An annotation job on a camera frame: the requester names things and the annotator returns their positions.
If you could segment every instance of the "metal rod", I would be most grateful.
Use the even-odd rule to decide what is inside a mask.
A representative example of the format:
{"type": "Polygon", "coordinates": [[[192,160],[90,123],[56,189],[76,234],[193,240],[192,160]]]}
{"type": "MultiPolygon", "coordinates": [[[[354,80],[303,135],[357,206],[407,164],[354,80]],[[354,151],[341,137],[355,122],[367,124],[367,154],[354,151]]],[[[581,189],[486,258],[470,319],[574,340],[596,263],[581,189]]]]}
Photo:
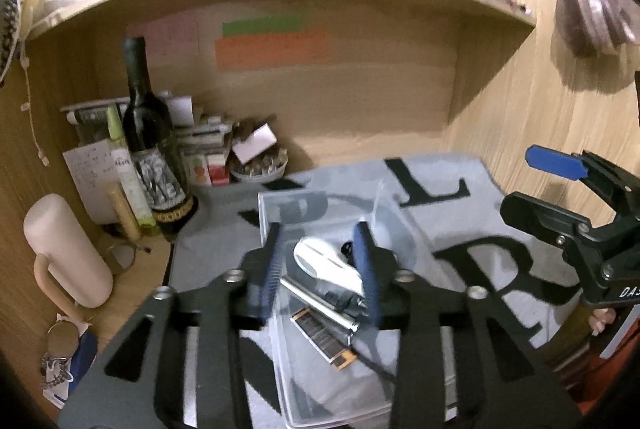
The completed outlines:
{"type": "Polygon", "coordinates": [[[353,319],[353,317],[350,317],[347,314],[339,314],[331,304],[321,297],[318,297],[313,292],[304,289],[300,284],[293,281],[293,279],[284,275],[280,278],[280,283],[303,303],[327,317],[327,319],[333,321],[351,333],[358,331],[360,324],[353,319]]]}

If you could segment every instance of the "blue clip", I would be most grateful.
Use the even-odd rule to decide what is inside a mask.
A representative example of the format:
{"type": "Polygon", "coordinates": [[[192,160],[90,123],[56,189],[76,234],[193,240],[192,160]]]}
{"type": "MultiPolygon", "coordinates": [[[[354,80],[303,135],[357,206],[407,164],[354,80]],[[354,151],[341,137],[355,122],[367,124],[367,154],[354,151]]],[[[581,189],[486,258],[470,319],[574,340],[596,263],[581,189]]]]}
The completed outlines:
{"type": "Polygon", "coordinates": [[[529,167],[545,171],[545,173],[562,176],[568,180],[586,178],[589,174],[587,167],[580,158],[570,154],[564,154],[553,149],[532,145],[524,155],[529,167]]]}

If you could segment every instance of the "keychain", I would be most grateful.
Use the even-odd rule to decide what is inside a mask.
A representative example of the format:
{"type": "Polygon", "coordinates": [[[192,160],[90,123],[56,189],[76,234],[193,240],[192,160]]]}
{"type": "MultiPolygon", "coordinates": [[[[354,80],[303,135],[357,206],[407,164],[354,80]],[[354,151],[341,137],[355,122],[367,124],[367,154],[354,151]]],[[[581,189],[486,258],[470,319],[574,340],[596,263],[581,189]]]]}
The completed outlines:
{"type": "Polygon", "coordinates": [[[47,352],[42,358],[41,374],[46,377],[47,370],[54,372],[54,378],[42,383],[43,389],[56,387],[70,382],[73,376],[66,370],[68,361],[78,349],[80,333],[71,321],[60,320],[47,332],[47,352]]]}

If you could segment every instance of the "transparent plastic box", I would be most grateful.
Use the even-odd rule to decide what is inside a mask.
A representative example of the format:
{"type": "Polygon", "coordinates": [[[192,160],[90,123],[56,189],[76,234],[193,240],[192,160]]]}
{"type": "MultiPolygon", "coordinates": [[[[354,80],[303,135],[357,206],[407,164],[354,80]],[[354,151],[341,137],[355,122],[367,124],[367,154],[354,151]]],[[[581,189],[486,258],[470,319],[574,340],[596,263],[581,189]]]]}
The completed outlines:
{"type": "MultiPolygon", "coordinates": [[[[258,209],[263,243],[269,224],[282,224],[277,250],[284,273],[321,297],[341,289],[303,272],[293,259],[293,248],[300,238],[316,236],[339,250],[344,242],[352,239],[359,221],[369,223],[377,245],[395,252],[401,268],[413,269],[431,284],[450,287],[423,234],[407,221],[382,183],[372,185],[371,199],[324,190],[262,192],[258,195],[258,209]]],[[[325,429],[343,424],[388,427],[399,332],[380,332],[361,324],[353,338],[353,347],[364,359],[338,371],[290,320],[304,306],[280,286],[269,323],[276,386],[287,427],[325,429]]],[[[346,342],[344,331],[330,328],[337,338],[346,342]]],[[[446,383],[451,384],[454,381],[452,354],[448,357],[447,350],[445,369],[446,383]]]]}

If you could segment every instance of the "hair brush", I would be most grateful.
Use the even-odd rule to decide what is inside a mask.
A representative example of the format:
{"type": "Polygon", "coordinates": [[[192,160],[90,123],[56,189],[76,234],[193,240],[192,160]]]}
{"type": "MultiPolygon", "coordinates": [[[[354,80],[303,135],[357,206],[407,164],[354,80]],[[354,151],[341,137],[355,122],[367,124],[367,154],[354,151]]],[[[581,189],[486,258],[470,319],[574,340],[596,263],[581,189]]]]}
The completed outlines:
{"type": "Polygon", "coordinates": [[[0,43],[0,88],[4,86],[4,78],[9,65],[15,56],[20,39],[20,21],[22,19],[22,0],[0,0],[2,8],[1,43],[0,43]]]}

